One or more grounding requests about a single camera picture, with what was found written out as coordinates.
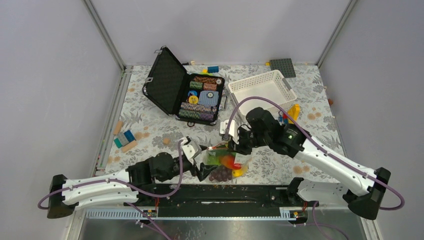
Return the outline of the light green toy pepper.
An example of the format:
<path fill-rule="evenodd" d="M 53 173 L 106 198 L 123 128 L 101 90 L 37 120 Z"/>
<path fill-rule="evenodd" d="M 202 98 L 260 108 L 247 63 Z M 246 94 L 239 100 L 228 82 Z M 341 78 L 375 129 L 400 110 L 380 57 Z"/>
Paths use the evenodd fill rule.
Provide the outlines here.
<path fill-rule="evenodd" d="M 207 153 L 204 160 L 205 165 L 219 166 L 221 165 L 220 159 L 214 152 Z"/>

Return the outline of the clear zip bag orange zipper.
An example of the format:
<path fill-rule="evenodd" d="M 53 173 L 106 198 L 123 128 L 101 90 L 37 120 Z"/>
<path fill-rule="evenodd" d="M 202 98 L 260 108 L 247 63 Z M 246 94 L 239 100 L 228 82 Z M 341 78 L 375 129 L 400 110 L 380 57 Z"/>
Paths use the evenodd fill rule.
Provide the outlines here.
<path fill-rule="evenodd" d="M 212 168 L 207 175 L 209 182 L 227 183 L 245 175 L 251 160 L 251 155 L 236 153 L 225 142 L 207 147 L 203 163 Z"/>

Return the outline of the dark red toy grapes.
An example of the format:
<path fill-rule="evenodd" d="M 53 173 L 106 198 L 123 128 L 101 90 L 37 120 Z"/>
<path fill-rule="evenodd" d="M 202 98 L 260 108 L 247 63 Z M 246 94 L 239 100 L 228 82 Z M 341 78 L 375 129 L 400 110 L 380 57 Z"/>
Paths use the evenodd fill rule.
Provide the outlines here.
<path fill-rule="evenodd" d="M 233 179 L 232 169 L 225 167 L 224 165 L 218 166 L 214 169 L 208 177 L 211 182 L 228 182 Z"/>

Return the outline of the grey building base plate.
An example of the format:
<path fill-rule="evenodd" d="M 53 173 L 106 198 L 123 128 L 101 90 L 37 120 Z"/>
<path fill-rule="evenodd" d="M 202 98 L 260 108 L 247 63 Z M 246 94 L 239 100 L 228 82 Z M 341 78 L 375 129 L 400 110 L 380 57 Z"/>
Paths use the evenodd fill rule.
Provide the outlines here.
<path fill-rule="evenodd" d="M 285 78 L 295 78 L 296 72 L 291 58 L 272 59 L 269 61 L 271 70 L 279 70 Z"/>

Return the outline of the blue toy brick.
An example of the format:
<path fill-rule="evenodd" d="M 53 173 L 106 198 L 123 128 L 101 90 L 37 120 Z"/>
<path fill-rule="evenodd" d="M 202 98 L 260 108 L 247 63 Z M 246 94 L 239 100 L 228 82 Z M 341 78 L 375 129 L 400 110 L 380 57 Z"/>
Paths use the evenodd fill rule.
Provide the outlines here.
<path fill-rule="evenodd" d="M 220 71 L 219 66 L 208 66 L 207 67 L 207 72 L 212 74 L 212 73 L 218 73 Z"/>

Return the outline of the tan wooden block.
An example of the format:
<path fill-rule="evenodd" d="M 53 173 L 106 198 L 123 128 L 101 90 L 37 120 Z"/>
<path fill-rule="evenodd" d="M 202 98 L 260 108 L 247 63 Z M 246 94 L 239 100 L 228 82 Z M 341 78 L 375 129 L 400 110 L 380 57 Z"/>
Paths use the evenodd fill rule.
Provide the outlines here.
<path fill-rule="evenodd" d="M 113 131 L 112 131 L 112 134 L 115 135 L 115 136 L 117 134 L 119 134 L 121 132 L 121 130 L 122 130 L 123 125 L 124 125 L 124 122 L 121 121 L 121 120 L 118 120 L 117 123 L 116 123 L 116 125 L 115 125 L 115 127 L 114 127 L 114 129 L 113 129 Z"/>

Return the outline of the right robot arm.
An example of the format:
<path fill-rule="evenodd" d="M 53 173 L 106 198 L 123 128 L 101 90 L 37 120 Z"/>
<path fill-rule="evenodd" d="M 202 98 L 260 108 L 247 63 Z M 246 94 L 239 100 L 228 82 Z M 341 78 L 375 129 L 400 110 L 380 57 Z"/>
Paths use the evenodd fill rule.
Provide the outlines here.
<path fill-rule="evenodd" d="M 248 127 L 235 120 L 220 123 L 220 135 L 228 140 L 231 151 L 250 155 L 254 148 L 267 146 L 275 153 L 304 161 L 332 176 L 336 183 L 315 182 L 295 177 L 287 188 L 287 201 L 299 206 L 304 201 L 344 205 L 359 217 L 376 220 L 391 172 L 383 167 L 372 169 L 327 148 L 307 131 L 293 123 L 281 124 L 261 108 L 246 116 Z"/>

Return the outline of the yellow toy corn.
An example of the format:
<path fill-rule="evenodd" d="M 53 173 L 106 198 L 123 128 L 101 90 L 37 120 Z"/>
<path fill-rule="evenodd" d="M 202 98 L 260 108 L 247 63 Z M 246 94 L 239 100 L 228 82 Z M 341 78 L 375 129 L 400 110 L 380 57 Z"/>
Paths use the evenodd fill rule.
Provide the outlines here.
<path fill-rule="evenodd" d="M 233 169 L 231 172 L 232 177 L 233 178 L 241 177 L 248 171 L 248 169 L 249 169 L 248 165 L 244 165 L 240 169 Z"/>

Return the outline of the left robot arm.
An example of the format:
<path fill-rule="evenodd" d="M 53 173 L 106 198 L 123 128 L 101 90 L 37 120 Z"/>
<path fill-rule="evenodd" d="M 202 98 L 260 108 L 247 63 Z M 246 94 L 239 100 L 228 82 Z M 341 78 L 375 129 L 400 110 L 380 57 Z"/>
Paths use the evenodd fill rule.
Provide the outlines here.
<path fill-rule="evenodd" d="M 38 203 L 48 219 L 65 218 L 83 208 L 140 202 L 148 206 L 158 198 L 168 198 L 180 188 L 183 174 L 190 172 L 205 180 L 216 165 L 197 163 L 195 158 L 207 147 L 189 137 L 177 144 L 178 156 L 160 152 L 125 169 L 90 178 L 69 179 L 63 174 L 52 177 L 49 194 Z"/>

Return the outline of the black poker chip case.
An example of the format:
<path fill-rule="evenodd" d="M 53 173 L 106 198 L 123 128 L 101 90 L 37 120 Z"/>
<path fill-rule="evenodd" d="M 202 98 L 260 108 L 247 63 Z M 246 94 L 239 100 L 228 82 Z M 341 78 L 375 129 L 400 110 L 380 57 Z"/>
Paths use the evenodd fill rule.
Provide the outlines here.
<path fill-rule="evenodd" d="M 162 46 L 142 88 L 165 114 L 179 121 L 213 126 L 224 96 L 225 79 L 189 73 L 171 50 Z"/>

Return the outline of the red orange toy mango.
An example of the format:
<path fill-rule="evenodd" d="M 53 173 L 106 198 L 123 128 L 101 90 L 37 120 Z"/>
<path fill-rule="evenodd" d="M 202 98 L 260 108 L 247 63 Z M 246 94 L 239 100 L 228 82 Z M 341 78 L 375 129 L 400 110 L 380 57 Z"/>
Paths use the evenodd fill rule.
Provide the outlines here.
<path fill-rule="evenodd" d="M 236 157 L 232 154 L 219 157 L 221 165 L 231 170 L 238 170 L 242 167 L 240 163 L 236 163 Z"/>

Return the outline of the white perforated plastic basket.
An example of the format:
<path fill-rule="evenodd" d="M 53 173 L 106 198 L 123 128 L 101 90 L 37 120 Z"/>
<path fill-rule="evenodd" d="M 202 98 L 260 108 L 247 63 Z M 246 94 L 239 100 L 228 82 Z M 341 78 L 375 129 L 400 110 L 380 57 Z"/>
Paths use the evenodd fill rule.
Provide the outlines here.
<path fill-rule="evenodd" d="M 228 84 L 230 95 L 236 104 L 248 97 L 262 97 L 289 110 L 297 95 L 279 70 L 233 81 Z"/>

